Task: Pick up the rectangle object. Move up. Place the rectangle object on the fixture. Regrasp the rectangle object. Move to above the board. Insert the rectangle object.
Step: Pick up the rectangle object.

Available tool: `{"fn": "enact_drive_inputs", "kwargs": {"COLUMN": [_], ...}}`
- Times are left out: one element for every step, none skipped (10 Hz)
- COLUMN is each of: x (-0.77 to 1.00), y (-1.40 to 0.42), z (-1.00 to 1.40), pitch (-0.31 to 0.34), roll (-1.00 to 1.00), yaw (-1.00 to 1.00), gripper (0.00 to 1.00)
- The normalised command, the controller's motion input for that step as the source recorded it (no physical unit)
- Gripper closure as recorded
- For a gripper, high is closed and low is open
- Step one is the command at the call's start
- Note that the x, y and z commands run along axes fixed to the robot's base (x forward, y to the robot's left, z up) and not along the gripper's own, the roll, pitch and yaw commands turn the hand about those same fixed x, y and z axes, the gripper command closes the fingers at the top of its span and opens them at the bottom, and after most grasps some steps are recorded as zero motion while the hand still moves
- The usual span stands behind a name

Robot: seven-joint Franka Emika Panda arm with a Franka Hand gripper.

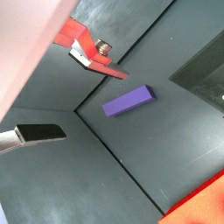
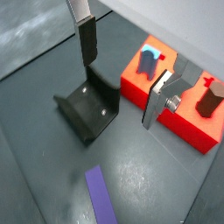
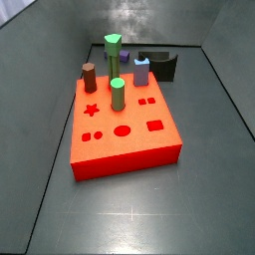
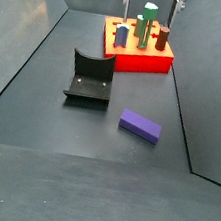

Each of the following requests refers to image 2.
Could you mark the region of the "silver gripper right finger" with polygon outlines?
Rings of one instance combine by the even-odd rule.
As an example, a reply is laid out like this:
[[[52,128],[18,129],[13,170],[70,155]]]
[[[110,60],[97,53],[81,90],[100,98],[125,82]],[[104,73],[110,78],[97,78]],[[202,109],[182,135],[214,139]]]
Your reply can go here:
[[[196,84],[202,72],[202,68],[178,53],[173,73],[165,69],[150,87],[142,125],[148,130],[164,109],[174,113],[181,103],[180,96]]]

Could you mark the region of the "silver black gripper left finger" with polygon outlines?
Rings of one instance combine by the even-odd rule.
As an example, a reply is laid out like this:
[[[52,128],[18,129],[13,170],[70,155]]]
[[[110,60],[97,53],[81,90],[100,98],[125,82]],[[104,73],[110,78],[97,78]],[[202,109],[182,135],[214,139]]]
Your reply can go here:
[[[96,20],[90,12],[88,0],[66,0],[66,4],[73,18],[83,65],[86,67],[97,57]]]

